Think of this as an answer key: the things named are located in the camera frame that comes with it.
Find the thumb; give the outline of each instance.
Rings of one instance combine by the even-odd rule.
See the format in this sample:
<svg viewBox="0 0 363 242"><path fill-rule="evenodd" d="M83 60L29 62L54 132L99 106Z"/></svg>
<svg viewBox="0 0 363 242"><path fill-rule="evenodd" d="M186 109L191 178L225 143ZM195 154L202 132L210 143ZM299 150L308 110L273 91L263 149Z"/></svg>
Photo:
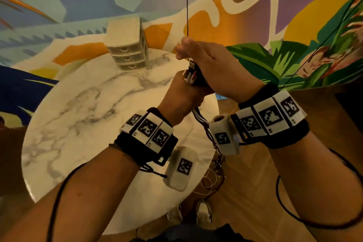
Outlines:
<svg viewBox="0 0 363 242"><path fill-rule="evenodd" d="M205 52L201 45L196 43L192 38L187 36L181 39L185 53L187 53L197 64L212 60Z"/></svg>

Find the hand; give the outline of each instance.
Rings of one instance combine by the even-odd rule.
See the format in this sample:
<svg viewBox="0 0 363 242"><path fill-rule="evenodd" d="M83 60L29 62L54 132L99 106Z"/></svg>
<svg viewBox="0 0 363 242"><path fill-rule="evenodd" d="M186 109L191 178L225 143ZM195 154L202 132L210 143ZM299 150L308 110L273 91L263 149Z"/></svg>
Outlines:
<svg viewBox="0 0 363 242"><path fill-rule="evenodd" d="M183 71L176 73L166 95L157 107L171 123L178 125L194 108L200 106L206 95L212 94L210 87L192 86L184 80Z"/></svg>
<svg viewBox="0 0 363 242"><path fill-rule="evenodd" d="M181 45L175 47L176 58L191 57L216 93L241 103L252 98L264 86L223 45L196 42L186 36L181 41Z"/></svg>

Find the painted wall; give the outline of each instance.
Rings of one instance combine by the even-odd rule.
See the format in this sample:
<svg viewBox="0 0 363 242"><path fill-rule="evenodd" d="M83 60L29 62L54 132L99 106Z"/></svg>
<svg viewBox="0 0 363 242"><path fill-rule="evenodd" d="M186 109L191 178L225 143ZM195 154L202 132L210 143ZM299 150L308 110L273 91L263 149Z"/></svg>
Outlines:
<svg viewBox="0 0 363 242"><path fill-rule="evenodd" d="M361 0L188 1L189 35L229 46L264 82L295 90L363 71ZM0 0L5 124L28 124L57 81L108 52L107 21L130 14L143 19L151 48L173 51L186 34L186 0Z"/></svg>

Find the wristband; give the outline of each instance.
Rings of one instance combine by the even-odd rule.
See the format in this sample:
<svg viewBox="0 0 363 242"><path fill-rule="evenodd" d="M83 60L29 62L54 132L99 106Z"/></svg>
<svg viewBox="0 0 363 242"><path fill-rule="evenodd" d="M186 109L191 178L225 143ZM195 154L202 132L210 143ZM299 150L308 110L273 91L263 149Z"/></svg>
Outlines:
<svg viewBox="0 0 363 242"><path fill-rule="evenodd" d="M238 107L231 119L243 144L262 142L277 149L298 142L310 131L306 113L287 91L279 91L272 83Z"/></svg>
<svg viewBox="0 0 363 242"><path fill-rule="evenodd" d="M169 121L152 107L139 110L126 121L110 146L128 154L139 166L151 161L163 166L178 142L172 133Z"/></svg>

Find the skin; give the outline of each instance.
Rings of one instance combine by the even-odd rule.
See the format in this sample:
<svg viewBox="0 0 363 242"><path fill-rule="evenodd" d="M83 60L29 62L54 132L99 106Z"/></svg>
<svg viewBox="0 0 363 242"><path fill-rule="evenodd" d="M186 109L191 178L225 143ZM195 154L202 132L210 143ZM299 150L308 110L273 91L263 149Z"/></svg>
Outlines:
<svg viewBox="0 0 363 242"><path fill-rule="evenodd" d="M173 126L212 90L244 102L263 87L219 44L194 42L185 37L176 51L177 59L191 57L197 62L211 89L192 87L177 73L158 107ZM363 205L360 183L311 132L296 144L270 149L270 154L301 218L341 223L358 214ZM63 192L53 241L97 241L138 170L129 156L107 147L77 171ZM59 186L36 203L1 241L45 241L58 189ZM347 230L309 230L319 242L354 242L363 237L362 223Z"/></svg>

